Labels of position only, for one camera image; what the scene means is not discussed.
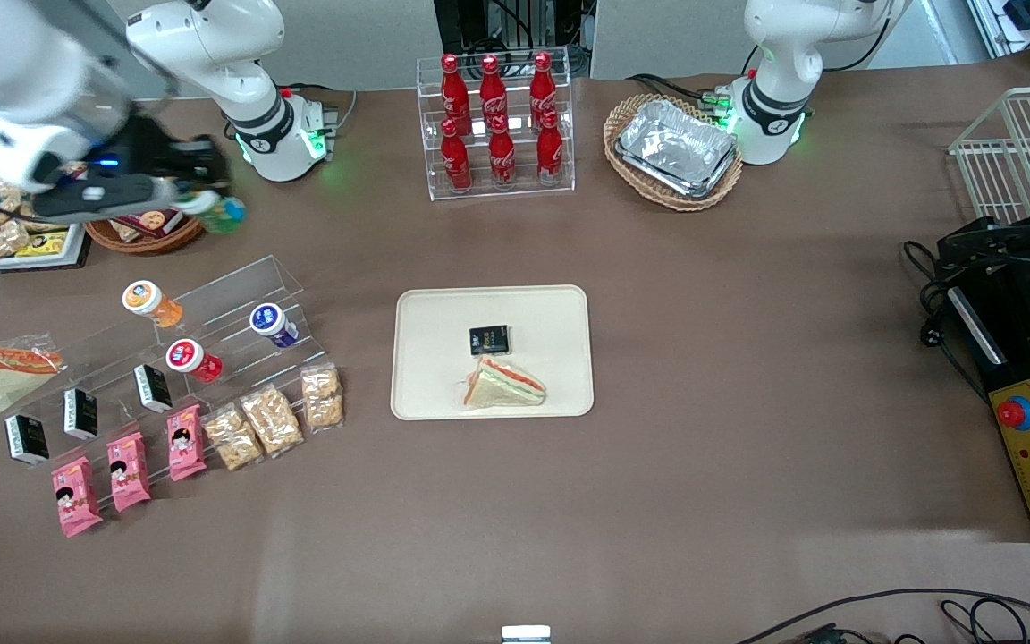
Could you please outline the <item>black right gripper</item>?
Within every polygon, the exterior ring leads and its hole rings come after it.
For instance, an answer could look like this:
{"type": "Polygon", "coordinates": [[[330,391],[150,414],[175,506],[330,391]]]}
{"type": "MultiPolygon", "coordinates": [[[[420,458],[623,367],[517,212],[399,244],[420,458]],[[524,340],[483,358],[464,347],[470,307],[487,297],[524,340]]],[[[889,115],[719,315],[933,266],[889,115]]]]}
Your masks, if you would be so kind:
{"type": "Polygon", "coordinates": [[[199,196],[193,184],[224,199],[234,196],[232,165],[212,136],[179,139],[150,115],[134,113],[102,143],[102,171],[113,176],[144,174],[171,189],[169,208],[185,209],[199,196]]]}

